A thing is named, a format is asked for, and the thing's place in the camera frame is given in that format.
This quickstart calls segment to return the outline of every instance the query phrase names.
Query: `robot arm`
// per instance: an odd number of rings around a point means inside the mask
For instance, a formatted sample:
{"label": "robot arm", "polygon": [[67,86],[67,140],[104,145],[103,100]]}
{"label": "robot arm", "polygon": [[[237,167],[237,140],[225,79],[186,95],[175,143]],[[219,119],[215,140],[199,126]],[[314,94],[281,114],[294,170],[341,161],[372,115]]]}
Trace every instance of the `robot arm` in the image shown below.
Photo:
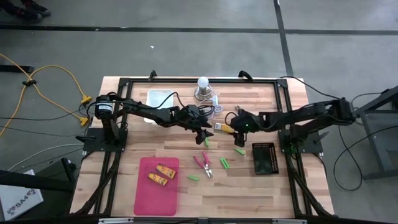
{"label": "robot arm", "polygon": [[[300,121],[310,122],[299,125]],[[305,139],[309,134],[317,132],[331,125],[350,125],[355,121],[352,107],[344,98],[340,100],[323,101],[303,106],[289,112],[259,112],[256,116],[239,109],[238,115],[231,119],[231,128],[235,130],[233,136],[235,145],[243,147],[247,133],[258,131],[273,132],[290,126],[290,140],[292,142]]]}
{"label": "robot arm", "polygon": [[[113,103],[123,105],[123,108],[117,114],[113,114]],[[197,144],[201,144],[206,137],[214,135],[202,129],[202,127],[211,128],[211,124],[207,122],[205,112],[195,105],[187,105],[182,109],[178,106],[158,109],[142,104],[140,101],[134,101],[130,98],[120,98],[112,94],[97,97],[95,104],[95,116],[102,121],[104,139],[108,142],[118,140],[119,128],[116,125],[116,120],[124,114],[133,114],[152,119],[156,124],[165,128],[180,126],[185,130],[191,130],[197,134],[195,138]]]}

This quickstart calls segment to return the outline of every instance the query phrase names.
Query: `concrete floor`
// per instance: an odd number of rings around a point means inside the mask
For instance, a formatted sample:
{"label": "concrete floor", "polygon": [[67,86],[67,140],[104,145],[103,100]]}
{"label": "concrete floor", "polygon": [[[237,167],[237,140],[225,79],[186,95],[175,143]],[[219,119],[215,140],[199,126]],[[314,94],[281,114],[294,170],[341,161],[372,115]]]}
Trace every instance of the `concrete floor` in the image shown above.
{"label": "concrete floor", "polygon": [[[41,25],[121,27],[278,28],[272,0],[69,0],[38,1],[53,15]],[[383,0],[280,0],[286,29],[398,30],[396,1]],[[0,12],[0,21],[19,21]],[[86,94],[96,96],[105,75],[159,75],[235,77],[240,70],[254,77],[286,74],[279,34],[212,34],[156,32],[65,32],[0,30],[0,53],[19,64],[37,68],[57,64],[68,68]],[[294,75],[335,96],[383,91],[397,85],[398,40],[386,35],[287,35]],[[57,69],[37,74],[43,94],[71,110],[81,98],[70,77]],[[2,73],[1,116],[10,116],[17,104],[25,76]],[[311,102],[325,100],[308,89]],[[359,98],[361,106],[370,97]],[[64,112],[29,88],[18,113],[21,118],[53,118]],[[13,128],[55,134],[83,131],[71,116],[56,121],[13,121]],[[331,174],[343,144],[337,127],[322,140],[324,160],[335,213],[341,217],[396,222],[398,178],[364,182],[355,192],[341,190]],[[363,127],[341,128],[347,145],[365,136]],[[78,143],[74,138],[51,137],[7,130],[0,138],[0,169],[46,147]],[[34,164],[79,147],[62,148],[27,161]],[[377,170],[376,160],[363,141],[353,149],[364,174]],[[80,164],[81,152],[67,155]],[[34,167],[41,170],[48,164]],[[336,174],[347,188],[358,181],[358,170],[344,155]]]}

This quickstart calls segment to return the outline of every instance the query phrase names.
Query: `green object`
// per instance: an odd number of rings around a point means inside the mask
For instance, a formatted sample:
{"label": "green object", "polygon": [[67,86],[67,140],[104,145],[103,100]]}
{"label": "green object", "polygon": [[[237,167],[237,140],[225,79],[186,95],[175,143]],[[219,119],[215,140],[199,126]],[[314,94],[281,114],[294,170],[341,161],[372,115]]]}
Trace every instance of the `green object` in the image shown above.
{"label": "green object", "polygon": [[189,175],[188,178],[194,181],[199,181],[199,178],[195,177],[194,175]]}
{"label": "green object", "polygon": [[207,137],[205,138],[205,145],[206,147],[209,147],[209,139]]}
{"label": "green object", "polygon": [[221,164],[224,166],[225,169],[229,169],[229,164],[224,157],[220,159]]}
{"label": "green object", "polygon": [[240,155],[245,155],[246,152],[242,149],[235,149],[236,152],[240,153]]}

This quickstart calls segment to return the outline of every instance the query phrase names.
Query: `white container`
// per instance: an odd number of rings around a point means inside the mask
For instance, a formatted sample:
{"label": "white container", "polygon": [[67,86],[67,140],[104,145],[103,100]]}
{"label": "white container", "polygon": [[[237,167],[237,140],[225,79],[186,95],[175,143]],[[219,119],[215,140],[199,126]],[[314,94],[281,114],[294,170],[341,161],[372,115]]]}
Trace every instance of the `white container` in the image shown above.
{"label": "white container", "polygon": [[[172,93],[173,90],[149,90],[146,105],[151,107],[157,107]],[[172,106],[173,96],[170,96],[159,109],[169,108]],[[155,121],[151,119],[144,118],[144,121],[147,123],[156,124]]]}

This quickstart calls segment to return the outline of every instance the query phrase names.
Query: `black cable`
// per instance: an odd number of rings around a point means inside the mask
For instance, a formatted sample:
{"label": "black cable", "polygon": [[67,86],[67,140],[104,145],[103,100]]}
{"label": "black cable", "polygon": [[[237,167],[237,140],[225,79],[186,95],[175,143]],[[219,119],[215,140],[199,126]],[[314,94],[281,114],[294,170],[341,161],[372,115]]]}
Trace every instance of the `black cable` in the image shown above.
{"label": "black cable", "polygon": [[226,115],[225,115],[225,118],[224,118],[224,122],[225,122],[226,125],[230,125],[230,124],[228,124],[228,123],[226,122],[226,119],[227,119],[228,115],[230,115],[230,114],[233,114],[233,115],[237,116],[237,114],[234,113],[234,112],[229,112],[228,114],[226,114]]}
{"label": "black cable", "polygon": [[199,110],[205,109],[205,108],[210,108],[209,111],[201,114],[201,116],[209,116],[215,111],[215,107],[213,105],[201,105],[198,107]]}
{"label": "black cable", "polygon": [[126,128],[129,126],[129,123],[127,123],[127,122],[125,122],[125,121],[117,122],[116,125],[121,124],[121,123],[124,123],[124,124],[126,125]]}
{"label": "black cable", "polygon": [[[343,141],[343,144],[345,145],[346,149],[345,149],[343,152],[340,153],[340,155],[337,157],[337,159],[336,159],[336,161],[335,161],[335,163],[334,163],[334,165],[333,165],[333,176],[334,176],[335,181],[336,181],[336,183],[338,184],[339,187],[341,187],[341,188],[344,189],[344,190],[354,191],[354,190],[359,189],[360,186],[361,186],[361,184],[362,184],[362,171],[361,171],[361,169],[359,168],[358,163],[357,163],[356,160],[354,159],[354,157],[353,157],[353,155],[351,154],[351,152],[349,151],[349,149],[351,149],[353,146],[357,145],[357,143],[359,143],[359,142],[361,142],[361,141],[367,139],[368,137],[372,136],[373,134],[376,134],[376,133],[379,133],[379,132],[381,132],[381,131],[385,131],[385,130],[388,130],[388,129],[392,129],[392,128],[398,128],[398,125],[391,126],[391,127],[388,127],[388,128],[383,128],[383,129],[380,129],[380,130],[378,130],[378,131],[375,131],[375,132],[373,132],[373,133],[371,133],[371,134],[368,134],[367,136],[365,136],[365,137],[361,138],[360,140],[356,141],[356,142],[355,142],[354,144],[352,144],[350,147],[347,147],[346,144],[345,144],[345,142]],[[336,179],[336,164],[337,164],[338,160],[340,159],[340,157],[341,157],[341,156],[344,154],[344,152],[346,152],[346,151],[348,151],[348,152],[351,154],[351,156],[353,157],[353,160],[355,161],[356,165],[357,165],[358,168],[359,168],[359,171],[361,172],[361,182],[360,182],[360,184],[358,185],[358,187],[356,187],[356,188],[354,188],[354,189],[346,189],[346,188],[342,187],[342,186],[338,183],[338,181],[337,181],[337,179]]]}
{"label": "black cable", "polygon": [[81,115],[83,115],[83,116],[87,116],[87,114],[81,112],[81,109],[82,109],[81,106],[83,106],[84,109],[86,109],[86,104],[81,104],[81,105],[79,106],[79,113],[80,113]]}
{"label": "black cable", "polygon": [[326,94],[326,93],[322,93],[321,91],[317,90],[316,88],[314,88],[314,87],[310,86],[309,84],[307,84],[307,83],[301,81],[299,78],[292,77],[292,76],[283,76],[283,77],[280,77],[280,78],[294,78],[294,79],[296,79],[297,81],[299,81],[300,83],[303,83],[304,85],[310,87],[311,89],[315,90],[317,93],[319,93],[319,94],[321,94],[321,95],[323,95],[323,96],[328,96],[328,97],[332,97],[332,98],[334,98],[334,99],[340,100],[340,98],[338,98],[338,97],[335,97],[335,96],[332,96],[332,95],[329,95],[329,94]]}
{"label": "black cable", "polygon": [[[360,97],[360,96],[376,95],[376,94],[381,94],[381,93],[363,93],[363,94],[359,94],[358,96],[355,96],[355,97],[353,98],[353,100],[351,100],[351,106],[353,107],[354,110],[355,110],[355,109],[359,109],[358,107],[355,107],[355,106],[354,106],[354,100],[355,100],[355,99],[357,99],[357,98]],[[357,121],[357,120],[355,120],[355,123],[357,123],[357,124],[363,126],[363,124],[360,123],[360,122]]]}
{"label": "black cable", "polygon": [[80,132],[80,133],[78,133],[78,134],[61,135],[61,134],[40,133],[40,132],[37,132],[37,131],[27,131],[27,130],[23,130],[23,129],[10,128],[10,127],[5,127],[5,126],[1,126],[1,125],[0,125],[0,127],[1,127],[1,128],[7,128],[7,129],[10,129],[10,130],[15,130],[15,131],[22,131],[22,132],[26,132],[26,133],[43,134],[43,135],[56,136],[56,137],[74,137],[74,136],[77,136],[77,135],[79,135],[79,134],[84,133],[84,131],[82,131],[82,132]]}
{"label": "black cable", "polygon": [[59,157],[62,157],[62,156],[65,156],[65,155],[68,155],[68,154],[71,154],[71,153],[80,151],[80,150],[82,150],[82,149],[83,149],[83,148],[76,149],[76,150],[73,150],[73,151],[64,153],[64,154],[62,154],[62,155],[55,156],[55,157],[52,157],[52,158],[50,158],[50,159],[44,160],[44,161],[42,161],[42,162],[38,162],[38,163],[29,165],[29,166],[24,166],[23,168],[20,168],[20,169],[18,169],[18,170],[10,170],[10,172],[19,172],[19,171],[24,170],[24,169],[26,169],[26,168],[29,168],[29,167],[32,167],[32,166],[36,166],[36,165],[42,164],[42,163],[47,162],[47,161],[51,161],[51,160],[53,160],[53,159],[56,159],[56,158],[59,158]]}
{"label": "black cable", "polygon": [[71,114],[73,114],[73,113],[76,113],[76,112],[78,112],[78,111],[79,111],[79,110],[76,110],[76,111],[73,111],[73,112],[71,112],[71,113],[67,113],[67,114],[65,114],[65,115],[63,115],[63,116],[60,116],[60,117],[58,117],[58,118],[49,118],[49,119],[5,118],[5,117],[0,117],[0,119],[19,119],[19,120],[24,120],[24,121],[53,121],[53,120],[56,120],[56,119],[64,118],[64,117],[69,116],[69,115],[71,115]]}
{"label": "black cable", "polygon": [[356,159],[354,158],[354,155],[353,155],[353,154],[351,153],[351,151],[348,149],[348,147],[347,147],[347,145],[346,145],[346,143],[345,143],[345,141],[344,141],[343,135],[341,134],[340,126],[338,126],[338,133],[339,133],[339,135],[340,135],[340,138],[341,138],[341,141],[343,142],[344,147],[346,148],[345,150],[347,150],[348,153],[350,154],[351,158],[353,158],[354,163],[355,163],[356,167],[357,167],[358,170],[359,170],[359,179],[360,179],[360,181],[359,181],[358,186],[356,186],[355,188],[353,188],[353,189],[347,189],[347,188],[341,186],[341,184],[337,181],[336,174],[335,174],[335,169],[334,169],[334,168],[333,168],[333,177],[335,178],[335,181],[336,181],[337,185],[338,185],[341,189],[343,189],[343,190],[348,190],[348,191],[355,191],[355,190],[358,190],[358,189],[362,186],[362,182],[363,182],[363,180],[362,180],[362,170],[361,170],[361,168],[360,168],[358,162],[356,162]]}
{"label": "black cable", "polygon": [[326,179],[327,179],[328,178],[328,171],[326,170],[325,162],[323,161],[323,159],[318,154],[313,153],[313,155],[318,157],[319,161],[322,163],[323,169],[325,170]]}

